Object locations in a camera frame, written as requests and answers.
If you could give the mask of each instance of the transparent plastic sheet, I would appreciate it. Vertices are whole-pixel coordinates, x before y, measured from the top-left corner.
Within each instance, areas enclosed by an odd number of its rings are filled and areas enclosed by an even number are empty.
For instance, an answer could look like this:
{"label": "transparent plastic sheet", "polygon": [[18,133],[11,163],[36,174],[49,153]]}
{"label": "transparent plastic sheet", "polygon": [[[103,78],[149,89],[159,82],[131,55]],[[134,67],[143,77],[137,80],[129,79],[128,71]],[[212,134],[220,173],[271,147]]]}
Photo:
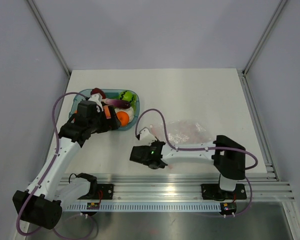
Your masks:
{"label": "transparent plastic sheet", "polygon": [[[162,123],[150,125],[151,133],[160,141],[165,141],[164,125]],[[213,140],[204,124],[196,120],[178,120],[166,123],[168,140],[173,144],[202,144]]]}

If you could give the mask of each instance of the gray wall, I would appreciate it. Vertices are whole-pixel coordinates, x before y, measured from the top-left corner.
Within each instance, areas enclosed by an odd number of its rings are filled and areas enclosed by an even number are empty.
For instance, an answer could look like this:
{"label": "gray wall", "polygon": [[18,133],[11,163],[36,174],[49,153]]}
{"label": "gray wall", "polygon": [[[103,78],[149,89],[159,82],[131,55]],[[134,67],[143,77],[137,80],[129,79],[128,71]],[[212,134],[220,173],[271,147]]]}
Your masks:
{"label": "gray wall", "polygon": [[42,167],[51,109],[67,78],[23,0],[0,0],[0,240],[15,231],[12,196]]}
{"label": "gray wall", "polygon": [[279,173],[300,209],[300,0],[290,1],[248,76]]}
{"label": "gray wall", "polygon": [[72,69],[243,68],[279,0],[37,0]]}

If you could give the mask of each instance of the plastic bin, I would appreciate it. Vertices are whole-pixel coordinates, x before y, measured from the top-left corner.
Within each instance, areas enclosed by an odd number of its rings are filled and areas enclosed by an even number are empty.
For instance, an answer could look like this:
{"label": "plastic bin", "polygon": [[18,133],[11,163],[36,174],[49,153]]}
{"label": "plastic bin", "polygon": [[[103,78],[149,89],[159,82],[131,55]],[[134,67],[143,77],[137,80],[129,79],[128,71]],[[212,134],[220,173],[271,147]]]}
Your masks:
{"label": "plastic bin", "polygon": [[[92,89],[85,89],[80,91],[81,94],[90,97],[90,92]],[[107,99],[118,99],[119,98],[119,93],[121,93],[122,91],[125,91],[126,89],[102,89],[102,91],[104,91],[105,96]],[[134,94],[135,97],[135,104],[131,104],[131,106],[133,107],[134,110],[134,118],[132,120],[132,122],[128,123],[127,126],[122,126],[120,127],[117,131],[126,131],[129,130],[130,128],[132,128],[133,125],[136,124],[137,119],[139,117],[139,112],[140,112],[140,103],[139,103],[139,97],[138,95],[131,90],[128,90],[130,92],[132,92]],[[71,107],[71,111],[69,112],[69,118],[72,116],[72,114],[75,113],[75,111],[77,110],[78,107],[78,103],[81,102],[82,100],[84,100],[85,98],[83,96],[80,95],[76,95],[73,99],[73,104]]]}

